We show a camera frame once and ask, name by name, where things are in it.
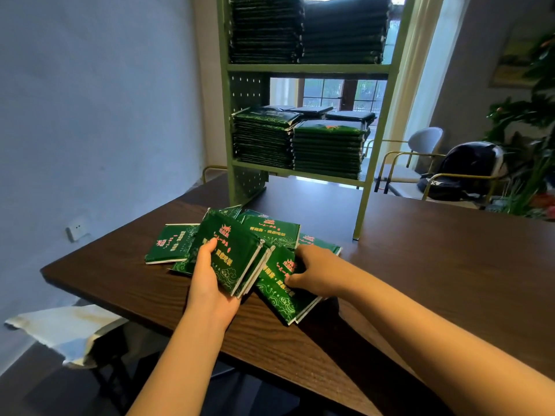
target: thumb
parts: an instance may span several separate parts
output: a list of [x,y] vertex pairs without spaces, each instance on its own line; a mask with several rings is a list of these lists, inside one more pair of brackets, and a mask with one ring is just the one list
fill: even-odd
[[285,276],[285,284],[289,287],[299,287],[302,288],[302,276],[304,275],[304,273],[295,273],[295,274],[291,274],[290,276],[287,275]]
[[202,245],[199,248],[197,263],[210,265],[210,262],[212,261],[211,254],[212,251],[216,249],[216,245],[218,245],[218,240],[216,238],[212,238],[206,244]]

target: wooden tabletop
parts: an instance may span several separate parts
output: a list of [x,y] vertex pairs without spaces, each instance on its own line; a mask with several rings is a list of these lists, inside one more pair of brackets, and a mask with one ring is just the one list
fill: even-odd
[[[343,258],[555,379],[553,224],[378,193],[355,242],[361,191],[270,177],[248,207],[343,246]],[[167,265],[144,265],[143,256],[165,223],[199,222],[207,206],[228,205],[220,177],[42,273],[55,286],[170,334],[190,280]],[[226,332],[221,357],[341,413],[448,413],[357,311],[340,306],[346,321],[337,301],[327,300],[299,326],[285,327],[251,294]]]

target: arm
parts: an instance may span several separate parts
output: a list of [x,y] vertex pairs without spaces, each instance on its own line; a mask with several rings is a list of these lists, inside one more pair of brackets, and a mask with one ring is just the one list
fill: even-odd
[[313,245],[286,283],[352,303],[457,414],[554,415],[555,383],[406,295]]
[[200,248],[185,313],[128,416],[200,414],[224,332],[240,303],[218,289],[210,265],[216,243],[214,238]]

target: electrical outlet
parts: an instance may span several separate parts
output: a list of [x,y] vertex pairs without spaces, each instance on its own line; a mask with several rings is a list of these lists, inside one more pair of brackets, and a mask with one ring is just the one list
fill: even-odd
[[68,225],[66,232],[68,233],[69,240],[76,242],[89,233],[89,230],[87,229],[85,219],[83,217],[78,217]]

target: wood grain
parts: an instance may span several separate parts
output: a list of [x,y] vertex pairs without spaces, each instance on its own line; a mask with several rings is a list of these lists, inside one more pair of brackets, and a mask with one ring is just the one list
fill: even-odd
[[[351,235],[360,195],[271,177],[248,207],[301,223],[303,232],[342,245],[343,257],[355,265],[555,378],[554,226],[376,194],[357,243]],[[166,265],[144,265],[143,255],[164,223],[199,222],[207,206],[227,205],[221,177],[42,273],[55,286],[170,334],[183,312],[189,279],[171,274]],[[251,294],[226,332],[222,357],[296,394],[313,394],[340,413],[449,413],[403,369],[389,345],[361,324],[357,311],[344,306],[346,321],[337,301],[327,300],[299,326],[285,327]]]

